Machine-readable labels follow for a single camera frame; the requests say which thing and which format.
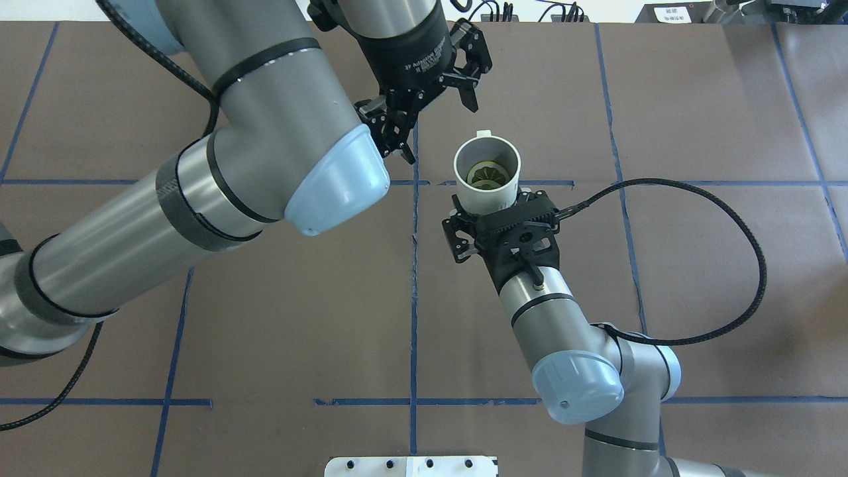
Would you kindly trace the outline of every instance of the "sticker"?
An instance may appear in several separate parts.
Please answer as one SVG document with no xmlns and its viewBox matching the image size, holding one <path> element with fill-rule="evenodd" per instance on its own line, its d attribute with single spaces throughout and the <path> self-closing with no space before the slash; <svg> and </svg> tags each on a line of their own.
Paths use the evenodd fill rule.
<svg viewBox="0 0 848 477">
<path fill-rule="evenodd" d="M 686 7 L 654 7 L 654 15 L 660 23 L 692 23 Z"/>
</svg>

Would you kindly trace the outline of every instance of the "light blue joint cover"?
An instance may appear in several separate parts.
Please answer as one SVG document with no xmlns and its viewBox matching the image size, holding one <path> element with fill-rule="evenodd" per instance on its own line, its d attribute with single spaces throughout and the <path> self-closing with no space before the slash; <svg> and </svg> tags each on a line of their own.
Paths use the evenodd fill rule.
<svg viewBox="0 0 848 477">
<path fill-rule="evenodd" d="M 306 175 L 286 205 L 286 220 L 303 235 L 324 233 L 382 199 L 389 183 L 371 132 L 360 124 Z"/>
<path fill-rule="evenodd" d="M 657 346 L 656 349 L 660 351 L 662 358 L 666 360 L 666 366 L 668 368 L 668 391 L 666 391 L 666 394 L 661 399 L 664 402 L 674 397 L 674 393 L 678 392 L 680 382 L 683 380 L 683 369 L 680 367 L 678 355 L 674 354 L 671 348 L 668 346 Z"/>
<path fill-rule="evenodd" d="M 533 388 L 551 418 L 562 424 L 602 418 L 624 399 L 616 367 L 589 351 L 557 351 L 538 360 L 533 366 Z"/>
<path fill-rule="evenodd" d="M 156 0 L 112 0 L 112 6 L 126 23 L 162 53 L 175 54 L 185 50 L 165 24 Z"/>
</svg>

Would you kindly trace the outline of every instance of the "white label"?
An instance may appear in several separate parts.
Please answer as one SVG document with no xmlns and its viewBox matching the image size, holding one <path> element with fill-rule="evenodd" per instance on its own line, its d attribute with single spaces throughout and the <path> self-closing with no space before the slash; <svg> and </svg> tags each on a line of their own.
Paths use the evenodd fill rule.
<svg viewBox="0 0 848 477">
<path fill-rule="evenodd" d="M 654 15 L 660 23 L 692 23 L 686 7 L 654 7 Z"/>
</svg>

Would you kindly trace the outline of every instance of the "white bracket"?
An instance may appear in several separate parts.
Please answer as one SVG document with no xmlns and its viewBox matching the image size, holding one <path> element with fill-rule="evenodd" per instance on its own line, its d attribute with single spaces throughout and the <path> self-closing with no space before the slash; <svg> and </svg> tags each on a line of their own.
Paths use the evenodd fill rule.
<svg viewBox="0 0 848 477">
<path fill-rule="evenodd" d="M 326 464 L 324 477 L 498 477 L 498 458 L 336 457 Z"/>
</svg>

